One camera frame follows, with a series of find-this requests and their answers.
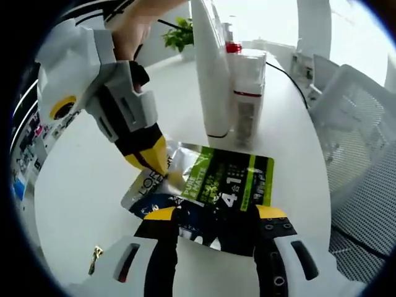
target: rectangular slot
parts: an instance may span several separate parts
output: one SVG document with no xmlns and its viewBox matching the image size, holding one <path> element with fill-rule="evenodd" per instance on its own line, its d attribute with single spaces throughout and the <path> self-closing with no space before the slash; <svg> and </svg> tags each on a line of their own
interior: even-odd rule
<svg viewBox="0 0 396 297">
<path fill-rule="evenodd" d="M 314 259 L 312 259 L 311 254 L 306 249 L 305 245 L 301 241 L 293 241 L 291 246 L 295 250 L 297 257 L 301 263 L 301 266 L 304 270 L 305 279 L 313 280 L 319 275 L 317 271 L 316 264 Z"/>
<path fill-rule="evenodd" d="M 104 130 L 106 131 L 108 137 L 112 138 L 111 132 L 110 132 L 109 128 L 107 128 L 107 126 L 105 125 L 104 120 L 102 118 L 99 118 L 99 122 L 100 122 L 101 126 L 104 128 Z"/>
<path fill-rule="evenodd" d="M 123 105 L 124 110 L 126 110 L 128 115 L 132 118 L 132 123 L 134 124 L 136 122 L 134 114 L 132 113 L 131 108 L 129 107 L 125 98 L 121 98 L 121 104 Z"/>
<path fill-rule="evenodd" d="M 129 268 L 131 268 L 132 261 L 134 260 L 138 249 L 139 249 L 139 244 L 131 245 L 131 250 L 129 251 L 129 254 L 126 257 L 126 260 L 125 260 L 125 262 L 121 268 L 121 271 L 119 272 L 118 278 L 117 278 L 117 280 L 120 283 L 126 282 Z"/>
</svg>

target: white chair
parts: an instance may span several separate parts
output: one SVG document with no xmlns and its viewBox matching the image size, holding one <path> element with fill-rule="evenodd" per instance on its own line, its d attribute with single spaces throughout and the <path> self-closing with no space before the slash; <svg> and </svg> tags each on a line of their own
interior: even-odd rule
<svg viewBox="0 0 396 297">
<path fill-rule="evenodd" d="M 310 98 L 314 96 L 313 93 L 320 95 L 324 91 L 326 85 L 329 83 L 330 79 L 340 67 L 334 62 L 323 58 L 322 56 L 319 56 L 317 54 L 313 55 L 313 60 L 314 77 L 312 84 L 310 85 L 310 88 L 313 92 L 310 94 Z"/>
<path fill-rule="evenodd" d="M 332 224 L 388 255 L 396 244 L 396 94 L 342 65 L 309 112 L 327 161 Z M 330 251 L 352 280 L 369 282 L 383 263 L 336 232 Z"/>
</svg>

